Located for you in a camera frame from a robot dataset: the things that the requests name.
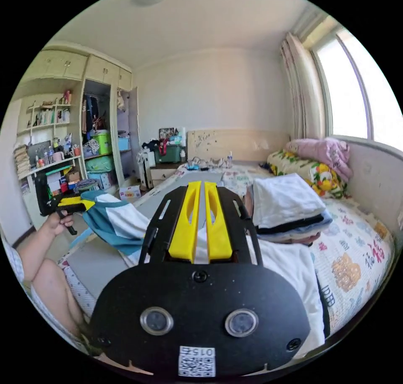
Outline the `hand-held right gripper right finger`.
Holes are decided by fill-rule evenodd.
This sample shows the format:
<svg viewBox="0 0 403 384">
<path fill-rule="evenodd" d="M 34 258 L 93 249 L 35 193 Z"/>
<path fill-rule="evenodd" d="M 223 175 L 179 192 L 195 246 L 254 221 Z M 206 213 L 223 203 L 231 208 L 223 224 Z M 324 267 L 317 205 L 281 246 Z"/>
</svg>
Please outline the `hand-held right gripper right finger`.
<svg viewBox="0 0 403 384">
<path fill-rule="evenodd" d="M 207 254 L 209 263 L 224 262 L 232 258 L 233 250 L 225 215 L 216 183 L 204 183 Z"/>
</svg>

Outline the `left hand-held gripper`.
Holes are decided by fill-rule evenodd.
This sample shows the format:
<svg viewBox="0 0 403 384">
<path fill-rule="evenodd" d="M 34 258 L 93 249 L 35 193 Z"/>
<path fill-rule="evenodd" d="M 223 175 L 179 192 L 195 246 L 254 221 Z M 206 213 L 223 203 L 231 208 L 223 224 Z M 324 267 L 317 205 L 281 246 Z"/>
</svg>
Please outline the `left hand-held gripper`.
<svg viewBox="0 0 403 384">
<path fill-rule="evenodd" d="M 52 199 L 48 209 L 50 210 L 50 215 L 54 212 L 61 213 L 63 210 L 67 211 L 69 215 L 73 215 L 74 213 L 84 213 L 93 206 L 95 206 L 94 201 L 82 199 L 80 196 L 72 196 Z M 77 231 L 73 227 L 70 227 L 68 232 L 72 236 L 77 235 Z"/>
</svg>

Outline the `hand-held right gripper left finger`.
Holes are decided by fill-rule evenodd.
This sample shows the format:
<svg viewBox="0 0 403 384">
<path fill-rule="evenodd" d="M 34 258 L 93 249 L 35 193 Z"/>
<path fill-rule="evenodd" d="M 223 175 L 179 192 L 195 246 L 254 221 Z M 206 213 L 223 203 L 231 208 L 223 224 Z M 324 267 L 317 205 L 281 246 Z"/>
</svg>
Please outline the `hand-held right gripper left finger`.
<svg viewBox="0 0 403 384">
<path fill-rule="evenodd" d="M 173 259 L 194 263 L 198 235 L 200 191 L 200 181 L 192 181 L 186 187 L 168 250 L 169 256 Z"/>
</svg>

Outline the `person's left hand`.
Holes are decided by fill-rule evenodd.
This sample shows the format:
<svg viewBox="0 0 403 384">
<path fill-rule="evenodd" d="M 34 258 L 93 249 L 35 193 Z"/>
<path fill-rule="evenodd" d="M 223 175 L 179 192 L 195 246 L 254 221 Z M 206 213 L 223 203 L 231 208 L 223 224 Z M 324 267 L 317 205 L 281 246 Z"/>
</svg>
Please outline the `person's left hand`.
<svg viewBox="0 0 403 384">
<path fill-rule="evenodd" d="M 60 235 L 70 227 L 73 227 L 73 216 L 69 215 L 65 210 L 61 211 L 61 213 L 52 213 L 44 223 L 44 229 L 53 237 Z"/>
</svg>

